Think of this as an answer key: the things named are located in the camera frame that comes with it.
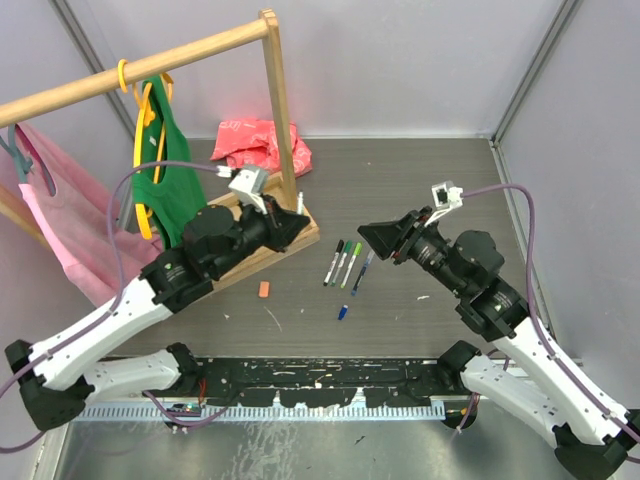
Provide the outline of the blue pen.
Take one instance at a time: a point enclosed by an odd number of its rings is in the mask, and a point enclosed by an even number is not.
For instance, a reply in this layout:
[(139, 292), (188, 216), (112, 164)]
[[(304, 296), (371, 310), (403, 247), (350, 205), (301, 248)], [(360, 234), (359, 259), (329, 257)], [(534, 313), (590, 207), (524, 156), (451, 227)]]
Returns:
[(364, 276), (365, 276), (370, 264), (371, 264), (371, 260), (366, 260), (364, 262), (363, 266), (361, 267), (361, 269), (360, 269), (360, 271), (359, 271), (359, 273), (358, 273), (358, 275), (356, 277), (356, 280), (354, 282), (353, 288), (351, 290), (351, 296), (356, 296), (357, 295), (357, 292), (358, 292), (358, 290), (360, 288), (362, 280), (363, 280), (363, 278), (364, 278)]

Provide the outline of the white pen green tip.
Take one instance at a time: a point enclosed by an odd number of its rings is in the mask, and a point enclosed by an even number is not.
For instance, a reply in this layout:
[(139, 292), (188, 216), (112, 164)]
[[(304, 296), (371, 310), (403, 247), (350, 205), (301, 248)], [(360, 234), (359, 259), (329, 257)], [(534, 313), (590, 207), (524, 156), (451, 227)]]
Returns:
[(356, 260), (357, 260), (357, 256), (358, 256), (358, 255), (356, 255), (356, 254), (354, 253), (354, 254), (350, 257), (350, 260), (349, 260), (348, 266), (347, 266), (347, 268), (346, 268), (345, 274), (344, 274), (343, 279), (342, 279), (342, 282), (341, 282), (341, 284), (340, 284), (340, 288), (345, 288), (345, 287), (346, 287), (347, 282), (348, 282), (348, 279), (349, 279), (349, 276), (350, 276), (350, 274), (351, 274), (351, 272), (352, 272), (352, 269), (353, 269), (353, 267), (354, 267), (354, 264), (355, 264), (355, 262), (356, 262)]

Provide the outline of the white pen black tip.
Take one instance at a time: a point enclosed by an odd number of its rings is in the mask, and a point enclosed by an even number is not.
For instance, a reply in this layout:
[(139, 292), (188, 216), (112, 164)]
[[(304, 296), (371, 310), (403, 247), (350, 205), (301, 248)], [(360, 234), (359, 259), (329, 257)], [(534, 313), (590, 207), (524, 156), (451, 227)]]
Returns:
[(328, 269), (328, 271), (327, 271), (327, 273), (326, 273), (326, 275), (325, 275), (325, 277), (323, 279), (323, 286), (327, 286), (329, 284), (329, 282), (331, 280), (331, 276), (332, 276), (332, 274), (334, 272), (334, 269), (336, 268), (336, 265), (338, 263), (339, 257), (340, 257), (340, 252), (339, 251), (334, 252), (334, 255), (333, 255), (331, 264), (329, 266), (329, 269)]

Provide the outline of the orange eraser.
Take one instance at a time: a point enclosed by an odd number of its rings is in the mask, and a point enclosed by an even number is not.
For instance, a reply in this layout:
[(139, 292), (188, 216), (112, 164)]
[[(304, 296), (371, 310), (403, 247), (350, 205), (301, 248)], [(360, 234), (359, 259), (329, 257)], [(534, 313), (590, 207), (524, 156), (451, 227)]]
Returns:
[(270, 295), (270, 283), (268, 281), (261, 281), (259, 284), (258, 296), (260, 298), (268, 298)]

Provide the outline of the long white green pen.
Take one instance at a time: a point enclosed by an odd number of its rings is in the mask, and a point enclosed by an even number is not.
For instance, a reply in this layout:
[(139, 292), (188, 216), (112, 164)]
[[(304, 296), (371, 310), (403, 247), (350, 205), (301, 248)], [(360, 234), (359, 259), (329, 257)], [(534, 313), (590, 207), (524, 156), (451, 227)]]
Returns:
[(340, 271), (341, 271), (341, 269), (342, 269), (347, 257), (348, 257), (348, 252), (346, 252), (346, 251), (341, 254), (339, 262), (338, 262), (338, 265), (337, 265), (336, 270), (335, 270), (335, 272), (333, 274), (333, 277), (331, 279), (330, 286), (335, 286), (336, 285), (336, 283), (338, 281), (339, 273), (340, 273)]

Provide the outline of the blue pen cap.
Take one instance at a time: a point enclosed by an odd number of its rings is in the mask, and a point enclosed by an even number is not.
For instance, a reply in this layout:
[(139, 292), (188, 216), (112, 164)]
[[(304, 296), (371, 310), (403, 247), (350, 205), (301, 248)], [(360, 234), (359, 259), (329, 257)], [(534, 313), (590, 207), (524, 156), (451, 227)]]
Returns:
[(341, 321), (345, 318), (347, 312), (348, 312), (349, 307), (347, 305), (343, 305), (339, 311), (338, 314), (338, 320)]

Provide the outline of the short white pen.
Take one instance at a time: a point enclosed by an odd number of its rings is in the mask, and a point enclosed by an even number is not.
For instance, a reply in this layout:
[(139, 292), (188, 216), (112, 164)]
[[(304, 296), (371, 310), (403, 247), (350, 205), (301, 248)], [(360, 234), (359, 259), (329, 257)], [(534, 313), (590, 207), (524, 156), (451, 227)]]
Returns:
[(299, 191), (297, 194), (296, 213), (303, 215), (304, 213), (304, 192)]

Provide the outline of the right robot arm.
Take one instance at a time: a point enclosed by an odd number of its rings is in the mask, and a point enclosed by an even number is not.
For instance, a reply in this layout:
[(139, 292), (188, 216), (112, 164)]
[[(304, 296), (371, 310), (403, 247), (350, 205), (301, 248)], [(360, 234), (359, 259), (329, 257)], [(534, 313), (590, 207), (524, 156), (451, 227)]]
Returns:
[(358, 232), (380, 259), (412, 260), (439, 281), (458, 299), (464, 324), (527, 375), (521, 380), (459, 341), (438, 360), (442, 388), (491, 399), (540, 435), (574, 478), (610, 478), (639, 443), (638, 410), (599, 388), (500, 277), (504, 258), (489, 233), (467, 230), (446, 240), (431, 214), (430, 208), (411, 211)]

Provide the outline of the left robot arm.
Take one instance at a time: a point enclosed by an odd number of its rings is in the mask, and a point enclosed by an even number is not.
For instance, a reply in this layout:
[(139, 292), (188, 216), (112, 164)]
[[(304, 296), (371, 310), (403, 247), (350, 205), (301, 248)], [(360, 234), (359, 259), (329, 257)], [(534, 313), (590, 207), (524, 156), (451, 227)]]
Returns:
[(197, 390), (201, 368), (182, 343), (128, 360), (104, 357), (209, 295), (214, 282), (260, 248), (285, 251), (309, 225), (308, 216), (282, 208), (269, 195), (262, 199), (264, 210), (245, 205), (240, 216), (221, 205), (202, 208), (185, 225), (180, 244), (146, 265), (114, 299), (45, 341), (17, 340), (6, 347), (38, 430), (62, 426), (105, 398), (137, 391), (188, 396)]

